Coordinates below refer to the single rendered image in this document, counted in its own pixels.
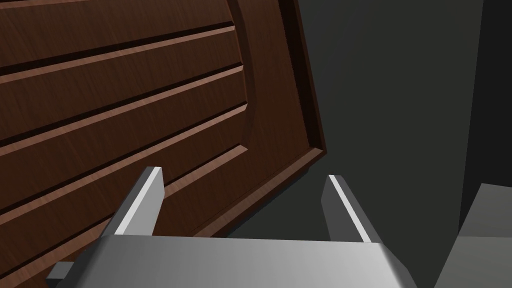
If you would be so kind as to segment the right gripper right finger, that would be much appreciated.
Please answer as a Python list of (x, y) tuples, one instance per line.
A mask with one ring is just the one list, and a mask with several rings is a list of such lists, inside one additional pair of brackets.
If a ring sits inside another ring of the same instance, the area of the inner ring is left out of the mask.
[(330, 241), (383, 242), (342, 176), (328, 174), (321, 206)]

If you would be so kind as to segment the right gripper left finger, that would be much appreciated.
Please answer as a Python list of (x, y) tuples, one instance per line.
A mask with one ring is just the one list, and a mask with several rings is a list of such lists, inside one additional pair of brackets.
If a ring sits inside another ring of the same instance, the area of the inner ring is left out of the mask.
[(162, 167), (146, 167), (105, 226), (101, 236), (151, 236), (164, 196)]

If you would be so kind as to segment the brown wooden slatted door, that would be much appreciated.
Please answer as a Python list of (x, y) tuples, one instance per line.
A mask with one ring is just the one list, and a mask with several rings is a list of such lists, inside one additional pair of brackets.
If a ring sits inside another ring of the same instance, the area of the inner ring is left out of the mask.
[(223, 236), (326, 153), (298, 0), (0, 0), (0, 288), (47, 288), (146, 167)]

